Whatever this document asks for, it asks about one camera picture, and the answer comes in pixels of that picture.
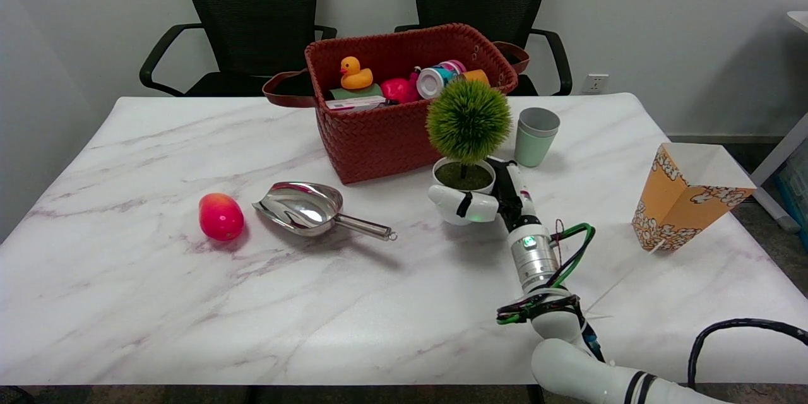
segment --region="stacked cups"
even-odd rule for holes
[[[549,110],[540,107],[522,110],[516,128],[516,162],[525,167],[542,164],[560,125],[561,119]]]

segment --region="can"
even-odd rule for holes
[[[457,74],[465,73],[465,65],[460,61],[444,61],[440,62],[438,66],[446,68],[450,71],[455,71]]]
[[[485,85],[488,85],[488,87],[491,87],[491,83],[488,82],[487,74],[485,73],[485,71],[482,71],[481,69],[467,71],[467,73],[462,73],[461,77],[463,79],[466,79],[467,81],[481,81]]]
[[[465,69],[462,64],[457,65],[459,63],[458,61],[445,61],[433,67],[422,69],[418,75],[416,85],[421,97],[424,99],[438,97],[449,81],[462,73],[461,67]]]

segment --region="power socket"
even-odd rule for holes
[[[598,94],[606,91],[609,85],[609,74],[589,74],[581,87],[581,93]]]

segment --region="woven basket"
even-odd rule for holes
[[[315,108],[323,145],[344,184],[401,174],[432,165],[441,157],[427,137],[427,108],[432,100],[359,112],[333,111],[326,107],[325,95],[328,90],[340,87],[340,62],[347,56],[355,56],[362,68],[370,68],[376,83],[395,77],[407,78],[415,66],[427,68],[448,59],[458,59],[468,71],[485,71],[491,85],[502,93],[509,93],[517,84],[516,71],[507,59],[469,25],[447,24],[309,44],[306,64],[314,85],[314,98],[272,93],[282,79],[302,71],[273,77],[266,82],[264,94],[277,105]]]

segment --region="stainless steel scoop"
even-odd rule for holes
[[[253,206],[277,225],[303,237],[325,234],[335,225],[341,225],[379,240],[398,238],[387,226],[341,214],[343,195],[331,186],[278,182]]]

